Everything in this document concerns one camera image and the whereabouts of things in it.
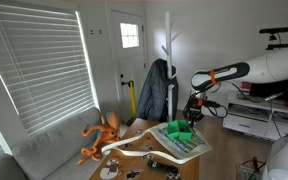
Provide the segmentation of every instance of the white robot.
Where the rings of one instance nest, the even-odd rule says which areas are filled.
[[[217,82],[231,79],[252,83],[288,79],[288,48],[219,69],[197,71],[192,77],[192,87],[204,92]],[[288,137],[280,138],[273,144],[262,179],[288,180]]]

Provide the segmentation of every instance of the white door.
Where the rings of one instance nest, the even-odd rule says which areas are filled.
[[[132,118],[130,88],[122,82],[134,81],[136,105],[142,89],[144,72],[143,21],[141,16],[112,11],[117,53],[117,83],[121,85],[120,113],[124,122]]]

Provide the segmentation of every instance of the yellow object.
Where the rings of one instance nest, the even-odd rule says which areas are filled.
[[[134,81],[130,81],[130,95],[131,95],[131,103],[132,103],[132,116],[133,118],[135,118],[136,102],[135,102],[135,93],[134,93]]]

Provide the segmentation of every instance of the black jacket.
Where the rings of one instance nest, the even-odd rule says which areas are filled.
[[[158,122],[166,122],[168,116],[167,94],[168,85],[173,84],[173,119],[176,116],[178,102],[178,83],[176,77],[172,80],[167,78],[167,62],[157,59],[152,64],[146,77],[140,101],[138,103],[137,118]]]

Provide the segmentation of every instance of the green object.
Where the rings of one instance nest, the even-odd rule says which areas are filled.
[[[192,131],[185,120],[175,120],[168,123],[167,136],[171,139],[179,137],[180,140],[191,140]]]

